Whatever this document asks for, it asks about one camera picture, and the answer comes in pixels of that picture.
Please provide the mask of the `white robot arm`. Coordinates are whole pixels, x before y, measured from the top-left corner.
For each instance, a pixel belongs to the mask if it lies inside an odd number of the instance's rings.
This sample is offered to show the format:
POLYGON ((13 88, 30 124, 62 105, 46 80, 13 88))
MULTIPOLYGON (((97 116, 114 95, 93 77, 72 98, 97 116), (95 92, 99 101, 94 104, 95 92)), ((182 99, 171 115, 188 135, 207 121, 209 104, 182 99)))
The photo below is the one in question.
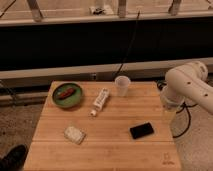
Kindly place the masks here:
POLYGON ((213 114, 213 87, 206 83, 207 77, 208 69, 200 61, 189 62, 166 72, 166 85, 160 91, 165 123, 172 121, 186 98, 213 114))

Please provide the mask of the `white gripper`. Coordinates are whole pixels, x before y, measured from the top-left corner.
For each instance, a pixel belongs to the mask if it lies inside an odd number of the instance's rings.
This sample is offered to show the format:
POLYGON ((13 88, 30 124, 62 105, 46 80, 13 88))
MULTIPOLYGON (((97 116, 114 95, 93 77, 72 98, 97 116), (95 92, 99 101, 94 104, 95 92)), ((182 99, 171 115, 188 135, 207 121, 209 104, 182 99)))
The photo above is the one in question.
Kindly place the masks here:
POLYGON ((165 86, 160 92, 160 100, 165 108, 163 110, 163 122, 170 124, 176 115, 176 111, 167 109, 177 109, 180 107, 184 102, 184 97, 168 86, 165 86))

